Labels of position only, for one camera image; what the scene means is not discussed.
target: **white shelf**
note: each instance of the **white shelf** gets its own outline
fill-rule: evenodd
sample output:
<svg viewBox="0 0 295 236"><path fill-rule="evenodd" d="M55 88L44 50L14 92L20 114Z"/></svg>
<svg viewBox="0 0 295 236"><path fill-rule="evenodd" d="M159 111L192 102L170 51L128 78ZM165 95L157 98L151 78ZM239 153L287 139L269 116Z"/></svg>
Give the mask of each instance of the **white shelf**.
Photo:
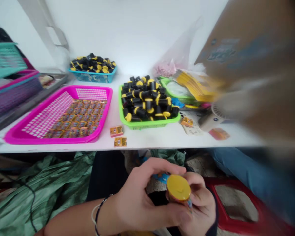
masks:
<svg viewBox="0 0 295 236"><path fill-rule="evenodd" d="M70 85L111 87L114 91L108 116L97 142L57 145L11 145L0 143L0 153L263 146L260 138L237 124L220 124L219 127L229 133L230 137L227 140L217 141L208 133L204 133L202 136L188 136L179 123L171 123L165 127L143 130L130 130L128 126L124 126L127 147L114 148L114 138L110 137L109 129L122 124L118 110L118 86L128 81L129 77L127 75L116 75L111 84L80 82L76 79L69 83ZM6 132L24 116L0 131L0 142L2 142Z"/></svg>

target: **black bracelet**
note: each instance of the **black bracelet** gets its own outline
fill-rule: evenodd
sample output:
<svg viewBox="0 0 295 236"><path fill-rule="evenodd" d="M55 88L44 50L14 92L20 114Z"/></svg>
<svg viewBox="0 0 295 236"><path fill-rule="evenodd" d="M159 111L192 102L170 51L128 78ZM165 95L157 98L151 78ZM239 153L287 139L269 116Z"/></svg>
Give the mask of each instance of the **black bracelet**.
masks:
<svg viewBox="0 0 295 236"><path fill-rule="evenodd" d="M95 222L96 222L96 224L95 224L95 231L96 231L96 234L97 234L98 236L100 236L99 233L98 233L98 231L97 231L97 218L98 218L98 213L99 213L100 209L102 208L102 205L104 204L104 202L106 202L106 200L107 200L110 196L112 196L112 195L113 195L113 194L111 194L111 195L109 195L108 197L105 197L105 198L103 199L102 203L99 205L98 210L97 210L97 212L96 212L96 216L95 216Z"/></svg>

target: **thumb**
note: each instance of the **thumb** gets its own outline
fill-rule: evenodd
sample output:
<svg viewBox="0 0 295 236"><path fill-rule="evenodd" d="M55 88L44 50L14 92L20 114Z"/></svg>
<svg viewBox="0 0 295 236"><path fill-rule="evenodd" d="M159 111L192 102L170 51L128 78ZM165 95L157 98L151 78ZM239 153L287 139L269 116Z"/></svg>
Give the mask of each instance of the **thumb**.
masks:
<svg viewBox="0 0 295 236"><path fill-rule="evenodd" d="M156 206L149 210L150 230L164 227L173 227L190 222L192 214L189 209L182 204L169 203L167 205Z"/></svg>

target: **white fan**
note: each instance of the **white fan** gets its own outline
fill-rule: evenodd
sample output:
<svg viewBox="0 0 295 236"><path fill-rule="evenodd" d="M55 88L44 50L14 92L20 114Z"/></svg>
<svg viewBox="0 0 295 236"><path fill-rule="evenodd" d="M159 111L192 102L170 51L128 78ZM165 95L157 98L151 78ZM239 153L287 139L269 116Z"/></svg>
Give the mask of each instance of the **white fan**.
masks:
<svg viewBox="0 0 295 236"><path fill-rule="evenodd" d="M209 132L225 120L239 120L251 112L251 103L247 93L226 93L212 103L211 112L201 117L198 123L202 131Z"/></svg>

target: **pink plastic basket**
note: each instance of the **pink plastic basket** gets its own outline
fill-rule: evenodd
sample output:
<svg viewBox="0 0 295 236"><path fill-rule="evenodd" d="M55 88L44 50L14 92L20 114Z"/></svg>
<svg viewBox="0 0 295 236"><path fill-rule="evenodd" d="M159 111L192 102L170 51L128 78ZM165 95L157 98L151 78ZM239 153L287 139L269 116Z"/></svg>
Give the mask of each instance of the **pink plastic basket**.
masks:
<svg viewBox="0 0 295 236"><path fill-rule="evenodd" d="M65 144L93 143L101 133L112 98L112 89L97 86L66 86L43 101L22 119L4 137L9 144ZM53 124L69 108L73 99L107 100L103 117L97 130L87 137L43 139Z"/></svg>

